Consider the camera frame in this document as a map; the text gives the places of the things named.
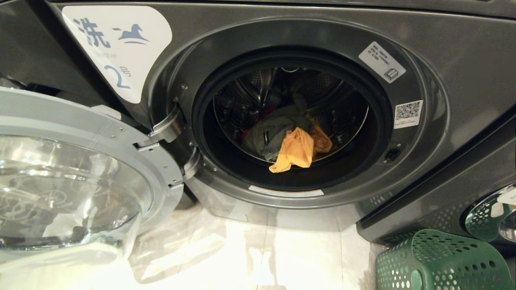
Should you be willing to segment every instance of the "number 2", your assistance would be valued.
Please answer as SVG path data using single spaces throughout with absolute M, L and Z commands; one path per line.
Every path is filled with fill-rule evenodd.
M 105 66 L 104 69 L 108 70 L 108 69 L 112 69 L 114 70 L 116 73 L 117 73 L 117 77 L 118 77 L 118 82 L 117 82 L 117 87 L 119 88 L 124 88 L 124 89 L 130 89 L 129 86 L 123 86 L 122 85 L 122 75 L 118 72 L 117 69 L 115 69 L 114 67 L 112 66 Z

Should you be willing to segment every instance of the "qr code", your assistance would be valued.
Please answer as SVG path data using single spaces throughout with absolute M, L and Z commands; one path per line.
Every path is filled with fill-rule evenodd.
M 396 120 L 419 116 L 421 102 L 413 102 L 396 106 Z

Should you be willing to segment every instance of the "tiled floor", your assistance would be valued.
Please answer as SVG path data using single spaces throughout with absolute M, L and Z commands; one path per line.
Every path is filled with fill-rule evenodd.
M 128 262 L 106 271 L 94 289 L 373 290 L 381 251 L 354 226 L 288 230 L 215 217 L 196 205 L 140 235 Z

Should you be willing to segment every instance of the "gray garment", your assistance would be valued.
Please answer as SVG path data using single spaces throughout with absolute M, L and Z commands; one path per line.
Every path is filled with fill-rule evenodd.
M 300 127 L 306 132 L 313 128 L 306 118 L 307 103 L 294 93 L 294 105 L 279 108 L 256 123 L 244 138 L 244 146 L 265 160 L 274 161 L 280 152 L 287 131 Z

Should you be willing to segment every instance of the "gray washing machine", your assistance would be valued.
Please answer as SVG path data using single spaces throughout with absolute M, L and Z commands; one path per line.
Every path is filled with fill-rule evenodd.
M 173 156 L 183 177 L 166 185 L 184 183 L 214 215 L 340 231 L 514 105 L 515 11 L 508 1 L 16 0 L 0 5 L 0 50 L 12 56 L 0 72 L 117 111 L 147 136 L 131 143 L 137 152 Z M 294 93 L 333 146 L 310 168 L 271 173 L 244 139 Z

